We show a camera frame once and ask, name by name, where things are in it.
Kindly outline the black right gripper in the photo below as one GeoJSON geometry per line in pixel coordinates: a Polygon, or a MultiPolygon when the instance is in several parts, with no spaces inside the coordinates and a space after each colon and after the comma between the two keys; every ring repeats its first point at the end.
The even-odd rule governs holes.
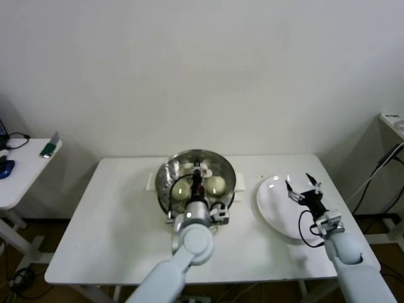
{"type": "Polygon", "coordinates": [[[322,203],[323,193],[321,183],[309,173],[306,173],[306,176],[309,180],[309,189],[301,194],[295,192],[288,180],[285,180],[288,197],[292,201],[298,202],[299,205],[308,208],[313,218],[319,218],[328,211],[322,203]]]}

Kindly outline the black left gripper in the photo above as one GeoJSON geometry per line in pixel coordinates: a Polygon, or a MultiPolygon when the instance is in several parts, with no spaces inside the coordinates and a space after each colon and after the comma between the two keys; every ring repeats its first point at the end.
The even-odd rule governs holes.
{"type": "Polygon", "coordinates": [[[203,177],[205,176],[205,163],[195,161],[193,163],[192,178],[193,183],[191,186],[191,197],[189,202],[205,202],[205,189],[203,187],[203,177]]]}

